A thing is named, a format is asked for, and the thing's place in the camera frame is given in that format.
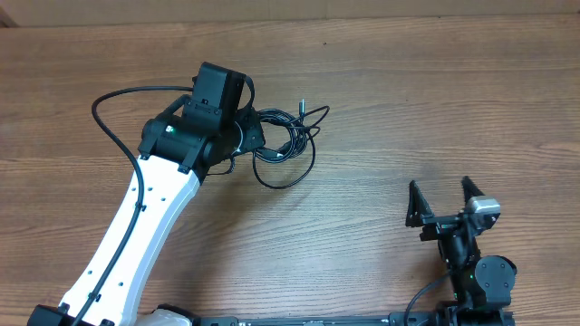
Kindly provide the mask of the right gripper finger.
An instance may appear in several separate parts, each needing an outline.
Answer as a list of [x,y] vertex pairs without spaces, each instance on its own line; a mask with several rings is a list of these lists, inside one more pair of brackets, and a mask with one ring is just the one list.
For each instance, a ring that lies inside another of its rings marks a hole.
[[464,201],[469,202],[472,197],[484,196],[484,193],[476,186],[469,176],[461,179]]
[[405,225],[407,227],[419,227],[425,224],[424,220],[433,218],[430,205],[421,193],[421,190],[415,180],[409,184],[409,204],[406,214]]

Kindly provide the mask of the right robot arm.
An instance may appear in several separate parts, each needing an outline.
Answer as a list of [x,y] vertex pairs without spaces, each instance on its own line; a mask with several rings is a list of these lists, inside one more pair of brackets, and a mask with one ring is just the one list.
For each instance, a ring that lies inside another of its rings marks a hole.
[[[500,203],[485,195],[467,176],[461,179],[464,207],[449,216],[436,216],[418,184],[409,184],[407,227],[419,227],[423,242],[438,243],[447,272],[419,290],[402,314],[404,325],[513,325],[511,304],[517,267],[501,255],[483,256],[476,237],[500,217]],[[416,301],[449,280],[454,299],[439,302],[434,312],[413,313]]]

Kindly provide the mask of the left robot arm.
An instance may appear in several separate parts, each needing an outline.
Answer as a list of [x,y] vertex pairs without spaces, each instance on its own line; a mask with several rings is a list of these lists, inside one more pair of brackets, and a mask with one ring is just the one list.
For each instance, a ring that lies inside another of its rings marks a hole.
[[122,151],[134,168],[125,197],[83,274],[56,307],[37,305],[31,325],[133,325],[140,298],[171,228],[208,171],[263,139],[253,104],[239,104],[254,86],[241,73],[205,62],[190,87],[141,132],[139,153]]

